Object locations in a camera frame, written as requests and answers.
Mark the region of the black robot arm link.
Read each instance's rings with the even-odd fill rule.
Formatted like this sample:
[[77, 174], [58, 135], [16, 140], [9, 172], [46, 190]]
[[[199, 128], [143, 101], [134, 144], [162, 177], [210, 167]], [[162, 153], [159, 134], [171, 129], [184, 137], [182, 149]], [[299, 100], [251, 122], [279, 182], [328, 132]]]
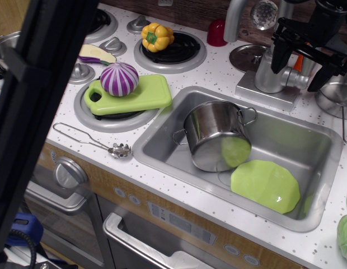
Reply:
[[97, 1], [31, 1], [0, 92], [0, 253]]

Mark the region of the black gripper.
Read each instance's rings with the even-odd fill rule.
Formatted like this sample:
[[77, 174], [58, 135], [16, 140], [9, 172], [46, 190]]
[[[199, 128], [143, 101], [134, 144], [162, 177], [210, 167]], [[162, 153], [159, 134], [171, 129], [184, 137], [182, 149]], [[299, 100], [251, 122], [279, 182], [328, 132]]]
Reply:
[[315, 4], [308, 22], [279, 18], [272, 37], [274, 74], [287, 65], [292, 52], [321, 65], [308, 92], [317, 92], [333, 75], [347, 73], [347, 45], [339, 37], [347, 15], [347, 1], [316, 1]]

